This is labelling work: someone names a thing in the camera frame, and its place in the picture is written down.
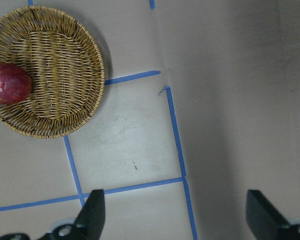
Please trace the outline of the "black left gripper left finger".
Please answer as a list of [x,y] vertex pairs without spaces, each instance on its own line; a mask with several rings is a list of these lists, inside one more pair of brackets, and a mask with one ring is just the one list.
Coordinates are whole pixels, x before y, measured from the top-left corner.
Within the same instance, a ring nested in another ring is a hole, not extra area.
[[98,240],[106,221],[105,194],[93,190],[72,223],[56,226],[45,233],[41,240]]

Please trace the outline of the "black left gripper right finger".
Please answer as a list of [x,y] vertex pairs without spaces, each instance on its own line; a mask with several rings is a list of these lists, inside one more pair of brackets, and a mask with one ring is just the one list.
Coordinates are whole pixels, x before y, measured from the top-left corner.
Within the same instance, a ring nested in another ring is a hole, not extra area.
[[300,240],[300,223],[288,221],[260,190],[247,191],[245,219],[256,240]]

